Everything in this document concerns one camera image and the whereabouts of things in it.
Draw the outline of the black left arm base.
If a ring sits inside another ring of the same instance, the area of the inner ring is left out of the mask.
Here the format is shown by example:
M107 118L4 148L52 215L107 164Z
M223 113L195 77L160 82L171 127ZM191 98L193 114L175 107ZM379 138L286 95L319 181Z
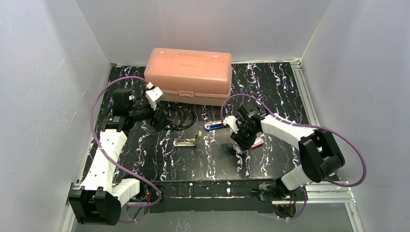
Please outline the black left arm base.
M115 196L122 205L126 203L146 202L154 203L161 201L162 194L158 194L151 186L144 187L135 179L128 179L127 182L121 182L112 189L112 195Z

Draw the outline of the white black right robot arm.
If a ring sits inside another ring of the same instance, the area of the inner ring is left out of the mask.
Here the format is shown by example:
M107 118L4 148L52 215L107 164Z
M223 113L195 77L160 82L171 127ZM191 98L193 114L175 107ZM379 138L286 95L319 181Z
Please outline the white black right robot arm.
M239 116L226 116L230 138L241 151L250 150L258 133L275 136L299 151L300 164L275 180L275 190L287 193L310 183L320 183L344 166L345 159L331 132L299 127L276 114L269 114L252 103L242 105Z

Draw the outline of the red white staple box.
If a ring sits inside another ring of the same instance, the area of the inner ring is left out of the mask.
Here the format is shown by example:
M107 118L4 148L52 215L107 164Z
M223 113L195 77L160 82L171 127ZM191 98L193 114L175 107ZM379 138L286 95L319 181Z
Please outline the red white staple box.
M263 144L264 144L264 140L261 137L257 137L255 139L255 142L251 146L251 150L257 149L257 148L261 147Z

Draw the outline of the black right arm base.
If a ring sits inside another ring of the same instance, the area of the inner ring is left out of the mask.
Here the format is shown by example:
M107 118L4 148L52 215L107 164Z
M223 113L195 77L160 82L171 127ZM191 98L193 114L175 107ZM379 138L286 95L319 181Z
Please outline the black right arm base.
M273 184L260 184L257 192L263 202L285 201L285 203L299 203L305 200L304 193L301 189L285 190Z

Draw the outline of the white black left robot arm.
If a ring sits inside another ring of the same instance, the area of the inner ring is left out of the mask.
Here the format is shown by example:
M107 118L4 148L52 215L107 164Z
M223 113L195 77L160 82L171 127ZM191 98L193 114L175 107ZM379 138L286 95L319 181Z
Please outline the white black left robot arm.
M135 97L129 88L115 90L113 105L100 124L100 142L91 167L68 200L80 224L114 226L122 207L141 191L138 178L129 176L113 184L116 164L135 122L152 119L164 98L159 87L151 87L143 97Z

